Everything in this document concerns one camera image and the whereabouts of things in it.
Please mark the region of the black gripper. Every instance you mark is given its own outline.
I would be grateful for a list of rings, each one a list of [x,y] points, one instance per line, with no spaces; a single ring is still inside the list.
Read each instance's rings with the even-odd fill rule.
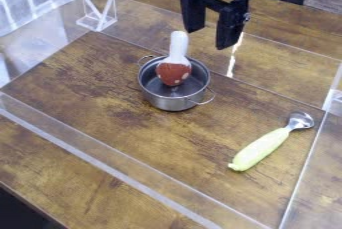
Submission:
[[[180,0],[184,29],[192,33],[204,28],[205,9],[219,12],[216,49],[238,43],[244,24],[250,20],[250,0]]]

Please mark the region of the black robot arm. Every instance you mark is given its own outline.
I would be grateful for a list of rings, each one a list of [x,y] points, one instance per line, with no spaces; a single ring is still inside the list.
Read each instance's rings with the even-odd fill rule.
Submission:
[[[215,46],[221,50],[238,43],[250,20],[250,0],[180,0],[184,29],[192,33],[204,28],[205,10],[219,13]]]

